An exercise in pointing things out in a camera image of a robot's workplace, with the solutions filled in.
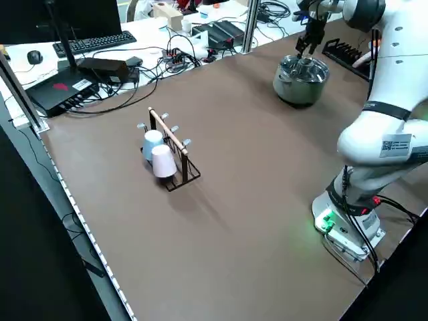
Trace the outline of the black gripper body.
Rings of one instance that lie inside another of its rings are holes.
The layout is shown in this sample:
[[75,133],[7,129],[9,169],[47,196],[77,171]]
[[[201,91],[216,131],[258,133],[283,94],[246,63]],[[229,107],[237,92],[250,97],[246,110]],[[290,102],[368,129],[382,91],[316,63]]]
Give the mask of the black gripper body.
[[324,38],[326,21],[323,19],[308,18],[304,39],[308,43],[321,43]]

